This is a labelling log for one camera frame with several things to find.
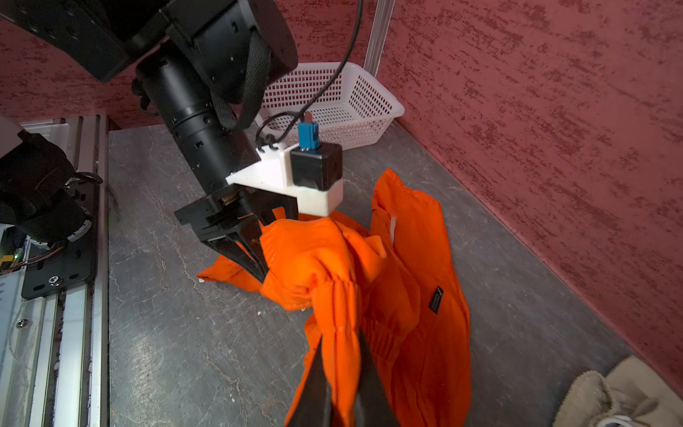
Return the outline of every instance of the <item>red wall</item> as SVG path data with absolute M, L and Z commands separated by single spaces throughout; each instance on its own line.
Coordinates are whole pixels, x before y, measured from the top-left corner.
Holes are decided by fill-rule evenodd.
M 683 1 L 398 0 L 401 123 L 683 390 Z
M 278 1 L 301 62 L 340 61 L 356 16 L 355 1 Z M 376 0 L 365 4 L 351 61 L 363 65 Z M 122 128 L 161 121 L 140 112 L 130 93 L 130 67 L 107 84 L 65 53 L 12 23 L 0 21 L 0 113 L 18 121 L 106 113 Z

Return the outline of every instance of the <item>orange clothing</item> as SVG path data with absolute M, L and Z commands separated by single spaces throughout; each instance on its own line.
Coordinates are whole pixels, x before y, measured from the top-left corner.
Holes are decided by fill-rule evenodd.
M 311 349 L 288 421 L 323 337 L 334 425 L 353 425 L 362 329 L 401 425 L 461 426 L 471 399 L 470 317 L 441 206 L 387 170 L 372 210 L 369 233 L 338 212 L 265 227 L 263 284 L 222 256 L 197 276 L 261 292 L 288 310 L 313 307 L 305 325 Z

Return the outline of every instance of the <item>beige garment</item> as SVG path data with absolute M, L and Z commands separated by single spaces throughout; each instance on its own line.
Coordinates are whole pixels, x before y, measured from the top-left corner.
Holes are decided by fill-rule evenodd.
M 635 356 L 603 377 L 581 374 L 567 393 L 553 427 L 683 427 L 683 400 Z

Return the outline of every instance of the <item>gray table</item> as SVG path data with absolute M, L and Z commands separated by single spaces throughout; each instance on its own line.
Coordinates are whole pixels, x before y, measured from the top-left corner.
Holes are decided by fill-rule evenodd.
M 195 274 L 216 254 L 173 211 L 202 196 L 163 126 L 109 150 L 111 425 L 283 426 L 311 314 Z M 571 381 L 632 351 L 401 126 L 344 152 L 343 213 L 368 227 L 390 167 L 443 207 L 472 312 L 467 426 L 549 425 Z

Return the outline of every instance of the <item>laundry basket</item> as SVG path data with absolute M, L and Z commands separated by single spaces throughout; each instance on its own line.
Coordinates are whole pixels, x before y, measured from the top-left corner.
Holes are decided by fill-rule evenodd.
M 298 111 L 327 83 L 339 62 L 299 64 L 291 73 L 268 86 L 256 123 L 282 111 Z M 376 143 L 391 121 L 403 115 L 400 102 L 362 67 L 346 63 L 341 74 L 308 109 L 319 123 L 320 140 L 334 142 L 343 149 Z M 282 136 L 292 120 L 283 116 L 268 123 L 263 133 Z M 285 142 L 298 141 L 294 127 Z

